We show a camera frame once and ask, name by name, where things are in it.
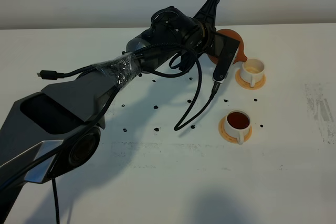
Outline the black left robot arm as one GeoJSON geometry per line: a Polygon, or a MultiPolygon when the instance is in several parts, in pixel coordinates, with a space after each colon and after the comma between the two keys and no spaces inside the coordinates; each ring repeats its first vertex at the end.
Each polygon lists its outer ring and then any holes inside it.
{"type": "Polygon", "coordinates": [[[167,7],[152,16],[150,28],[129,41],[121,56],[69,73],[39,73],[52,84],[16,101],[1,128],[1,222],[25,183],[45,183],[90,159],[107,109],[136,76],[173,57],[181,58],[181,72],[192,68],[213,41],[218,3],[207,0],[193,17],[167,7]]]}

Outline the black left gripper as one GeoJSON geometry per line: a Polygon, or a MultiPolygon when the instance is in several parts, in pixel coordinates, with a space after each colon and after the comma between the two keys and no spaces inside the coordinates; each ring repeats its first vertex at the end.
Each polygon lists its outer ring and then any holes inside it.
{"type": "Polygon", "coordinates": [[[212,51],[218,3],[219,0],[207,0],[193,18],[188,17],[187,33],[183,37],[184,46],[193,48],[197,53],[212,51]]]}

